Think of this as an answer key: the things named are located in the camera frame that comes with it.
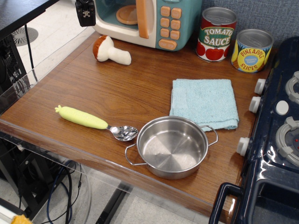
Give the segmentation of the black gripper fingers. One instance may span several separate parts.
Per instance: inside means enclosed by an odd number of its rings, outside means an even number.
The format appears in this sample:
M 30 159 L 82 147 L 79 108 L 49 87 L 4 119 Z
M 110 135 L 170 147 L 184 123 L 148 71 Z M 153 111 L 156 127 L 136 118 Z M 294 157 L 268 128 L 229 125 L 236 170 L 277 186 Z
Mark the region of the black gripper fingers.
M 76 0 L 77 17 L 82 27 L 90 27 L 96 24 L 95 4 L 93 0 Z

